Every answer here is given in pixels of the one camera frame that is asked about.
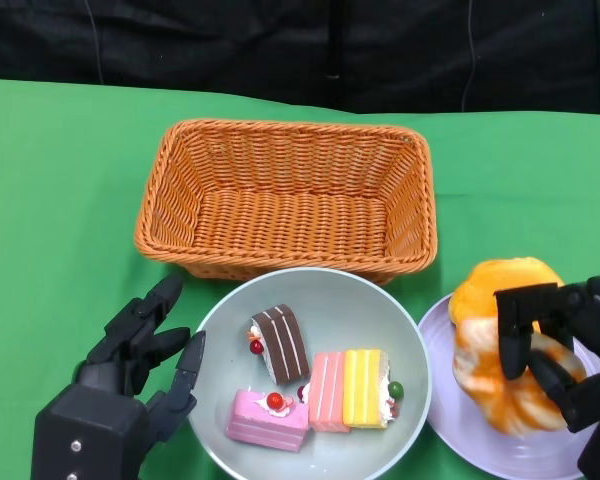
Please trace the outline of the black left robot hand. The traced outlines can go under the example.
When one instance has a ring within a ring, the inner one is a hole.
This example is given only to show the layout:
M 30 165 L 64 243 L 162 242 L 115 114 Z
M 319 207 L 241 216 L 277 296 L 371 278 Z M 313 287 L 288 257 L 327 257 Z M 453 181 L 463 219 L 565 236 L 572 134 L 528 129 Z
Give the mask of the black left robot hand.
M 159 332 L 179 299 L 171 274 L 105 326 L 71 383 L 36 416 L 31 476 L 136 479 L 147 454 L 195 408 L 206 334 Z

